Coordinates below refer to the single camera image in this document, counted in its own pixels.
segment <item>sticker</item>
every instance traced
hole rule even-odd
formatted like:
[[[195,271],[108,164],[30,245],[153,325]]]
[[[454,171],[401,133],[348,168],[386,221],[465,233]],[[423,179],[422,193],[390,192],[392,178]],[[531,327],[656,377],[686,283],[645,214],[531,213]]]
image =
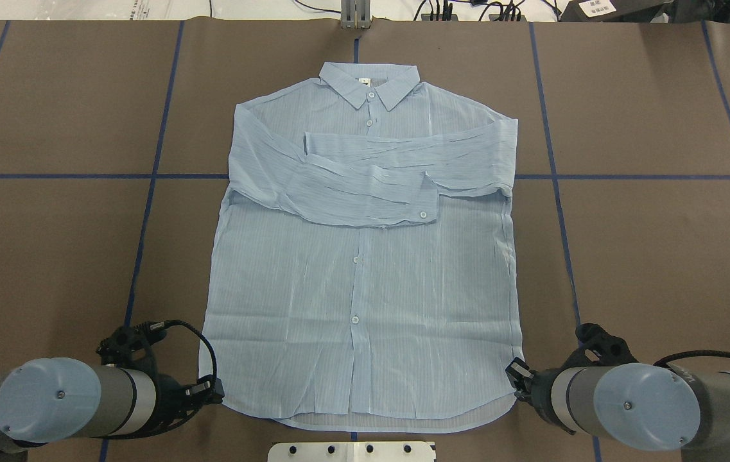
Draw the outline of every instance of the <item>sticker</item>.
[[[599,17],[616,11],[611,0],[587,0],[586,2],[579,2],[578,5],[581,6],[587,17]]]
[[[130,8],[130,20],[147,19],[148,13],[151,12],[150,0],[134,0],[133,6]]]

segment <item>folded sleeve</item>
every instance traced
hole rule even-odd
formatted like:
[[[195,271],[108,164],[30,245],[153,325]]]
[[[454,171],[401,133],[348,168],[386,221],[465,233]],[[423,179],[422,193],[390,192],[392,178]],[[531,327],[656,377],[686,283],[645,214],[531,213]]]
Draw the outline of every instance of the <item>folded sleeve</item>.
[[[467,130],[421,138],[374,138],[361,135],[307,133],[309,154],[393,173],[424,171],[450,197],[512,196],[516,170],[517,120],[500,117]]]
[[[424,171],[350,166],[306,153],[236,106],[230,189],[321,225],[415,225],[436,219],[439,188]]]

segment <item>shirt placket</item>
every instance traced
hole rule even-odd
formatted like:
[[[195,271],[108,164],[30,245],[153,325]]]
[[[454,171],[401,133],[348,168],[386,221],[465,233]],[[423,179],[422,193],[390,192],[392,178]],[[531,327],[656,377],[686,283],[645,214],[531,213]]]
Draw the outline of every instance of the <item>shirt placket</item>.
[[[365,125],[367,125],[367,135],[368,137],[377,137],[382,132],[381,121],[385,106],[382,105],[379,96],[376,96],[375,90],[369,90],[367,92],[365,106],[367,106],[368,111],[367,122],[365,122]]]
[[[365,287],[370,268],[369,228],[359,228],[356,256],[353,257],[353,297],[351,302],[351,337],[353,339],[353,378],[351,386],[352,412],[370,412],[370,311]]]

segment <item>light blue shirt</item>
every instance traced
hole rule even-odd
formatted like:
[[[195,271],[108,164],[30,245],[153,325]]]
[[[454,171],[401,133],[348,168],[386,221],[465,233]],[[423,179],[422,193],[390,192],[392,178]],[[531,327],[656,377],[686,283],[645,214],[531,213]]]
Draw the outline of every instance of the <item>light blue shirt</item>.
[[[225,404],[362,432],[507,412],[516,134],[412,65],[329,62],[236,106],[204,323]]]

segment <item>shirt collar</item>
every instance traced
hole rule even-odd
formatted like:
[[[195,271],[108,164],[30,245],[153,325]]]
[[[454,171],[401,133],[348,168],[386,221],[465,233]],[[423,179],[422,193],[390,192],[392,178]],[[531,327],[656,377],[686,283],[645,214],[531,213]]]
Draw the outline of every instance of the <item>shirt collar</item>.
[[[326,62],[318,76],[357,109],[364,105],[367,94],[373,91],[391,111],[419,84],[419,71],[415,65]],[[360,77],[386,82],[368,87],[359,82]]]

